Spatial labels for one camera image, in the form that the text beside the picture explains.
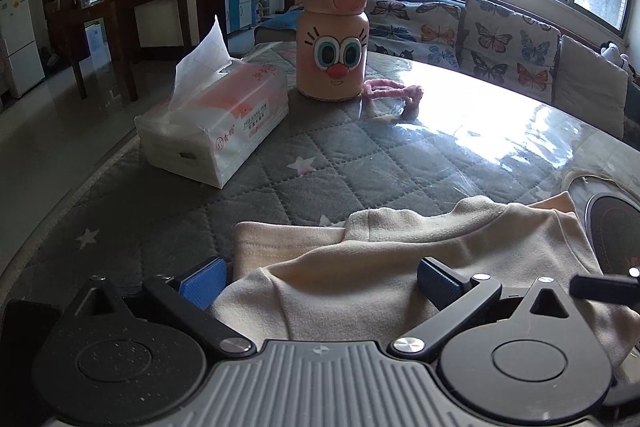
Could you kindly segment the cream beige garment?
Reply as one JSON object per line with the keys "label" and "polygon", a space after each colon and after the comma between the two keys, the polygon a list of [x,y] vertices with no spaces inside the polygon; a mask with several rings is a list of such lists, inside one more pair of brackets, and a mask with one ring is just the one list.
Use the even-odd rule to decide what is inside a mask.
{"label": "cream beige garment", "polygon": [[246,221],[233,245],[233,281],[210,313],[253,343],[387,345],[435,313],[416,283],[425,257],[509,288],[601,270],[567,193],[533,205],[468,197],[433,217],[361,210],[339,228]]}

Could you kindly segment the grey quilted star tablecloth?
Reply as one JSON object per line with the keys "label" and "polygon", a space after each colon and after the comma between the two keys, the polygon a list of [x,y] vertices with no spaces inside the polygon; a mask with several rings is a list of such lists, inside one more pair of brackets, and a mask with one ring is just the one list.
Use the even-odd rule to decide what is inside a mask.
{"label": "grey quilted star tablecloth", "polygon": [[297,92],[288,115],[218,190],[151,166],[137,135],[68,195],[9,264],[3,299],[63,306],[91,275],[131,289],[230,258],[241,221],[340,225],[369,208],[440,215],[460,199],[529,204],[575,176],[639,190],[639,154],[547,104],[485,81],[387,55],[368,73],[423,90],[394,100],[322,103]]}

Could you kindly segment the white tissue pack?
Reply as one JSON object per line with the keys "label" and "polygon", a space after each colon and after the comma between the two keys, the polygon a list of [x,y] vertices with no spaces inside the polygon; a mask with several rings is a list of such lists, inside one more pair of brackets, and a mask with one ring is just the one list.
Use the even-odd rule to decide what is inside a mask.
{"label": "white tissue pack", "polygon": [[149,163],[224,187],[288,115],[288,80],[230,56],[219,24],[176,66],[170,99],[134,118]]}

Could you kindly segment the plain beige cushion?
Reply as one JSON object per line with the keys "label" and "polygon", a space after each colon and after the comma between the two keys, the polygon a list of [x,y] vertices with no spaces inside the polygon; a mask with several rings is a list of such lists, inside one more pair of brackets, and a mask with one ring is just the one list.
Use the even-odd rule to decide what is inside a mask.
{"label": "plain beige cushion", "polygon": [[562,35],[553,105],[616,139],[623,139],[628,76],[573,38]]}

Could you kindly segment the butterfly print cushion right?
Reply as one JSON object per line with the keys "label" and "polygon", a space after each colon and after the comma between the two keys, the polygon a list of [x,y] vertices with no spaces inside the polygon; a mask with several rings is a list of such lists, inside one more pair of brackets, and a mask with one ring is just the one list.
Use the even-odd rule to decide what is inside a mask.
{"label": "butterfly print cushion right", "polygon": [[561,34],[488,0],[465,0],[457,43],[461,72],[551,103]]}

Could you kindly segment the butterfly print cushion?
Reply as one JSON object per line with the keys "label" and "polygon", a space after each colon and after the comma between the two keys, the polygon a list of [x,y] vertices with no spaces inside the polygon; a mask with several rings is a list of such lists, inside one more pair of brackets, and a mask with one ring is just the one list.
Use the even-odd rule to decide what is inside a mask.
{"label": "butterfly print cushion", "polygon": [[561,34],[488,0],[465,0],[457,43],[461,72],[551,103]]}
{"label": "butterfly print cushion", "polygon": [[369,0],[369,50],[458,70],[462,7],[447,2]]}

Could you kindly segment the butterfly print cushion left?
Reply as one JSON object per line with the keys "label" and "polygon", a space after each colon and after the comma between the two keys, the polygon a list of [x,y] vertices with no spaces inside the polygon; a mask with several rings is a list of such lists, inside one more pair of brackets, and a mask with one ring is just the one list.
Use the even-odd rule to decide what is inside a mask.
{"label": "butterfly print cushion left", "polygon": [[369,50],[458,70],[462,7],[447,2],[369,0]]}

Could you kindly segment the pink cartoon face bottle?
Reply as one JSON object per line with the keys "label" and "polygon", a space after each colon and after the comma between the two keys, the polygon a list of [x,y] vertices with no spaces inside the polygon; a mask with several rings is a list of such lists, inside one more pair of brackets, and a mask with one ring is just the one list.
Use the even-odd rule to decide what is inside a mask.
{"label": "pink cartoon face bottle", "polygon": [[368,0],[302,0],[296,28],[296,88],[325,102],[360,95],[367,63]]}

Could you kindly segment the dark wooden side table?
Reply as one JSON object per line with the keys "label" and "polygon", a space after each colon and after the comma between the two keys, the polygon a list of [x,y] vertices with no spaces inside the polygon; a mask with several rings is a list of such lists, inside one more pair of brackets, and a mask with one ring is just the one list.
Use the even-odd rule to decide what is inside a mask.
{"label": "dark wooden side table", "polygon": [[[61,55],[70,62],[79,98],[88,98],[84,76],[80,68],[79,51],[75,46],[75,28],[93,20],[103,20],[106,40],[110,48],[115,77],[120,89],[125,91],[130,102],[139,98],[131,61],[141,53],[136,7],[157,0],[105,0],[85,8],[51,13],[48,27],[58,33],[54,40],[61,48]],[[183,53],[193,49],[189,20],[188,0],[176,0],[181,31]]]}

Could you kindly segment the white refrigerator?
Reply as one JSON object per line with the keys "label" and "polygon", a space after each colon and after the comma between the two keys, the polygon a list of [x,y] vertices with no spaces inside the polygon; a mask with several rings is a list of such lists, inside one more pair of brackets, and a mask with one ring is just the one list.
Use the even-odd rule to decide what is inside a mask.
{"label": "white refrigerator", "polygon": [[28,0],[1,0],[1,37],[8,54],[8,86],[14,98],[21,98],[44,78]]}

